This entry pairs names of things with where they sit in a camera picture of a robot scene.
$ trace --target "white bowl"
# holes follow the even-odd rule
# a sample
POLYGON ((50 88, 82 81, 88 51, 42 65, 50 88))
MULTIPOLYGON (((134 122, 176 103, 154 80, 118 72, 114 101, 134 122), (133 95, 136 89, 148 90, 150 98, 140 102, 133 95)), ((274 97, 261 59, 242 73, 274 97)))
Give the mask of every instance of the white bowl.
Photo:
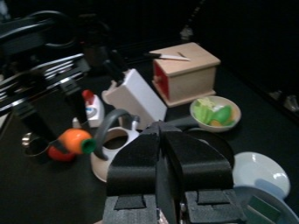
POLYGON ((216 96, 216 95, 205 96, 205 97, 201 97, 198 99, 193 100, 193 102, 190 103, 190 116, 194 119, 194 121, 197 122, 198 126, 209 132, 222 132, 222 131, 230 130, 237 125, 238 119, 240 119, 240 110, 238 110, 238 106, 236 105, 236 103, 233 101, 228 100, 226 98, 216 96), (210 125, 200 122, 196 119, 196 117, 193 115, 193 106, 196 104, 196 101, 198 99, 202 99, 202 98, 208 98, 209 101, 214 104, 214 107, 213 107, 214 110, 222 108, 226 105, 230 106, 232 120, 233 120, 233 123, 230 125, 228 125, 228 126, 210 126, 210 125))
POLYGON ((234 186, 253 186, 278 199, 289 193, 291 184, 284 169, 276 161, 256 152, 234 155, 232 177, 234 186))

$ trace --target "white plate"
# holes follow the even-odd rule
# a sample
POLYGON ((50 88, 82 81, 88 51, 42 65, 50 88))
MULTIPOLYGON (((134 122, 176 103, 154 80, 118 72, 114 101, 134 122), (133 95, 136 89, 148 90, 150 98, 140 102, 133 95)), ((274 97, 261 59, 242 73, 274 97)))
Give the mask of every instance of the white plate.
POLYGON ((253 186, 278 199, 289 193, 289 180, 284 169, 266 156, 256 152, 241 152, 234 155, 232 170, 234 186, 253 186))

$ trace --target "black table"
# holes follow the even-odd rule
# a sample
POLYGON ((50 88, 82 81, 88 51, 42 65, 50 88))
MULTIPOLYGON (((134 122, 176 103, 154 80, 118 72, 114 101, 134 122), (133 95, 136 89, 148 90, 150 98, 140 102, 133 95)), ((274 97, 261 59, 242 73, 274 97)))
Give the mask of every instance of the black table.
MULTIPOLYGON (((134 65, 150 83, 149 62, 134 65)), ((109 86, 109 77, 85 77, 81 88, 98 96, 109 86)), ((218 67, 214 82, 218 96, 229 98, 241 110, 237 127, 218 135, 236 153, 254 151, 269 156, 284 168, 291 180, 285 203, 299 214, 299 129, 297 125, 224 68, 218 67)), ((58 91, 33 102, 53 132, 70 128, 72 114, 58 91)), ((112 109, 105 104, 105 111, 112 109)), ((169 108, 165 121, 185 117, 189 104, 169 108)), ((34 164, 24 157, 21 137, 29 130, 10 115, 0 138, 0 223, 94 223, 101 220, 105 184, 89 165, 89 155, 72 163, 34 164)))

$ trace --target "orange toy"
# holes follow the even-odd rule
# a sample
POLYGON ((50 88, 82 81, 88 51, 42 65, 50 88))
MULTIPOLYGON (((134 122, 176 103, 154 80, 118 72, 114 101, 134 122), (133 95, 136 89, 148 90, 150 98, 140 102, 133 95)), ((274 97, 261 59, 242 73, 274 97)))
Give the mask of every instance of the orange toy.
POLYGON ((90 153, 96 149, 96 141, 82 129, 66 129, 58 139, 66 150, 74 154, 90 153))

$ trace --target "wooden box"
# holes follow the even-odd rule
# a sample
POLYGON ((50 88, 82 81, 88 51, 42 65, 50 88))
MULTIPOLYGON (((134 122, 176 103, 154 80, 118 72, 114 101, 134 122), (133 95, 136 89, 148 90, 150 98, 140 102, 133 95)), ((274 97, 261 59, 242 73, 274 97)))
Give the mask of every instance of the wooden box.
POLYGON ((150 53, 182 56, 190 61, 154 59, 153 86, 168 107, 214 95, 213 81, 220 60, 196 43, 166 47, 150 53))

